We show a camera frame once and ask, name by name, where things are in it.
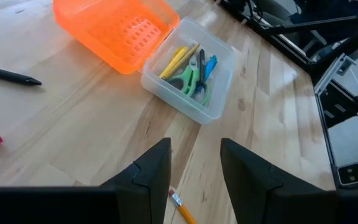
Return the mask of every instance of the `pencil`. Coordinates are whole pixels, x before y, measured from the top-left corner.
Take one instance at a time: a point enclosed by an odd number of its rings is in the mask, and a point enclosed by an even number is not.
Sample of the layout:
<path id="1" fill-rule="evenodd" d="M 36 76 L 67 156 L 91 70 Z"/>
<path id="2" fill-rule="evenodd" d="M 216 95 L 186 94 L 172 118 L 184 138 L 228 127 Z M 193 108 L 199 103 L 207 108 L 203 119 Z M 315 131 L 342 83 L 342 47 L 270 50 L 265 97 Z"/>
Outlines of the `pencil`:
<path id="1" fill-rule="evenodd" d="M 169 190 L 169 197 L 173 200 L 173 203 L 177 206 L 179 212 L 185 217 L 185 220 L 189 224 L 197 224 L 196 220 L 190 215 L 189 210 L 182 204 L 179 196 L 175 194 L 173 190 Z"/>

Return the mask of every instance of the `black metal frame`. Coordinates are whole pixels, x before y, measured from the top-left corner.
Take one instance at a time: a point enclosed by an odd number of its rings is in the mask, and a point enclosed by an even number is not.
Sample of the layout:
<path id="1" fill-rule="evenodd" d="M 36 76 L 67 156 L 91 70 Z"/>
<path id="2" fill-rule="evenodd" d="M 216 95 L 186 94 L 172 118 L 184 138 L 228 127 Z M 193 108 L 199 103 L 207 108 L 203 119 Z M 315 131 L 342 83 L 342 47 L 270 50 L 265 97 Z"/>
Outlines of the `black metal frame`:
<path id="1" fill-rule="evenodd" d="M 351 37 L 349 37 L 345 42 L 340 46 L 332 50 L 325 57 L 322 57 L 317 62 L 312 61 L 307 57 L 303 52 L 299 51 L 298 48 L 290 44 L 285 38 L 280 34 L 296 32 L 300 30 L 314 30 L 318 27 L 324 27 L 332 24 L 345 24 L 347 22 L 358 20 L 358 15 L 343 17 L 338 19 L 330 19 L 325 21 L 315 21 L 315 22 L 306 22 L 302 24 L 295 24 L 290 26 L 266 26 L 260 24 L 260 18 L 256 18 L 253 15 L 252 6 L 249 4 L 249 10 L 251 13 L 250 17 L 242 15 L 242 13 L 230 3 L 225 0 L 220 1 L 219 5 L 230 13 L 234 18 L 239 22 L 246 20 L 246 25 L 250 27 L 254 32 L 258 33 L 263 37 L 267 42 L 272 44 L 276 49 L 278 49 L 282 54 L 296 63 L 300 68 L 302 68 L 306 73 L 311 77 L 313 85 L 316 85 L 321 77 L 324 75 L 328 67 L 342 54 L 351 55 L 353 52 L 358 50 L 358 31 L 355 32 Z M 346 119 L 349 119 L 358 114 L 358 99 L 349 91 L 347 91 L 343 86 L 335 82 L 334 80 L 327 87 L 330 95 L 333 95 L 334 99 L 340 99 L 341 105 L 345 105 L 347 110 L 350 113 L 346 114 Z M 341 121 L 326 121 L 324 115 L 323 102 L 321 101 L 320 96 L 316 96 L 316 101 L 319 108 L 321 123 L 323 125 L 323 132 L 325 135 L 326 145 L 329 154 L 329 160 L 331 164 L 331 169 L 333 171 L 333 177 L 336 187 L 339 186 L 339 177 L 337 175 L 337 167 L 335 165 L 334 155 L 331 149 L 331 143 L 329 141 L 328 128 L 332 125 L 337 124 Z"/>

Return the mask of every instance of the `yellow highlighter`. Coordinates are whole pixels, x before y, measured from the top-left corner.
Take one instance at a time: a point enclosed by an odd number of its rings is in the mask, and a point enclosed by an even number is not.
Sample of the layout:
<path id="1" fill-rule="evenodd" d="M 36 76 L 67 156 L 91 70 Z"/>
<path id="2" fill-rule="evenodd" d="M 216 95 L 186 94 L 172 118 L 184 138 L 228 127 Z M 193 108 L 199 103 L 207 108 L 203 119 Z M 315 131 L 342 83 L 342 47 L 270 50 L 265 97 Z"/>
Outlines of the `yellow highlighter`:
<path id="1" fill-rule="evenodd" d="M 189 51 L 186 51 L 185 55 L 182 56 L 182 58 L 179 58 L 179 61 L 177 63 L 174 64 L 174 66 L 171 69 L 168 69 L 166 72 L 164 70 L 164 72 L 161 73 L 160 78 L 167 80 L 168 78 L 171 77 L 171 75 L 173 73 L 175 73 L 178 68 L 184 63 L 186 62 L 197 50 L 197 48 L 200 46 L 200 44 L 196 44 L 193 46 L 193 48 Z"/>
<path id="2" fill-rule="evenodd" d="M 175 64 L 178 63 L 180 61 L 180 59 L 183 58 L 183 56 L 185 56 L 187 50 L 188 50 L 188 47 L 179 47 L 175 51 L 175 53 L 173 54 L 173 58 L 169 62 L 168 66 L 160 74 L 160 78 L 166 77 L 167 74 L 171 72 L 173 66 L 175 66 Z"/>

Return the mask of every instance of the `wooden table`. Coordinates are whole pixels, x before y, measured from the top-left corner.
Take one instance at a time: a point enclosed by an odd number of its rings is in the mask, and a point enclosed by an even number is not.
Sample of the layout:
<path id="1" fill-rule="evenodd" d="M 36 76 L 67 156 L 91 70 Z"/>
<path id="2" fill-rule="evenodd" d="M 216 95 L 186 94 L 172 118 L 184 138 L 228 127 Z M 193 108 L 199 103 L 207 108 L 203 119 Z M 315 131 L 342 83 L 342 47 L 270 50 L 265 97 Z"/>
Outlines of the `wooden table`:
<path id="1" fill-rule="evenodd" d="M 55 22 L 52 0 L 0 0 L 0 68 L 43 82 L 0 81 L 0 185 L 99 185 L 163 137 L 172 179 L 199 223 L 234 223 L 220 139 L 231 138 L 322 189 L 333 189 L 309 76 L 207 0 L 169 0 L 237 54 L 222 117 L 200 126 L 120 75 Z M 165 223 L 184 223 L 171 202 Z"/>

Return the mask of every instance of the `black pen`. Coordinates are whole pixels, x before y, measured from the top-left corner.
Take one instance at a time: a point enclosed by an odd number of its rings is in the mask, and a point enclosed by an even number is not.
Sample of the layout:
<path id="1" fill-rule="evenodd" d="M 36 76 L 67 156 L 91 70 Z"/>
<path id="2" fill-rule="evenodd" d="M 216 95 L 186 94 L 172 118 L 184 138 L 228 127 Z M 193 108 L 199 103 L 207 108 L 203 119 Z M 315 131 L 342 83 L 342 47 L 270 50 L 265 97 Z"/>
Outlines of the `black pen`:
<path id="1" fill-rule="evenodd" d="M 9 82 L 13 82 L 13 83 L 22 84 L 22 85 L 28 85 L 28 86 L 42 85 L 42 83 L 40 81 L 38 81 L 34 78 L 31 78 L 31 77 L 28 77 L 25 75 L 20 75 L 20 74 L 13 73 L 13 72 L 8 72 L 8 71 L 1 70 L 1 69 L 0 69 L 0 79 L 9 81 Z"/>

